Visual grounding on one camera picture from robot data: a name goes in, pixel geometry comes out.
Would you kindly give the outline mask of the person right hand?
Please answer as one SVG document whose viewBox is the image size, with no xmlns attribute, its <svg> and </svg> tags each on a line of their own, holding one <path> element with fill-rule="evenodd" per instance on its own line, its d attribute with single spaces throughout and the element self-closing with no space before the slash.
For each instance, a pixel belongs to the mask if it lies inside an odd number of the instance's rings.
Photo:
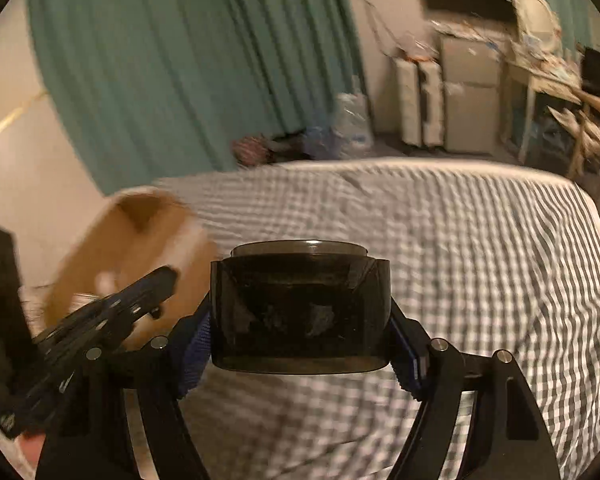
<svg viewBox="0 0 600 480">
<path fill-rule="evenodd" d="M 30 432 L 24 432 L 16 439 L 24 459 L 33 469 L 38 466 L 45 438 L 45 434 L 30 434 Z"/>
</svg>

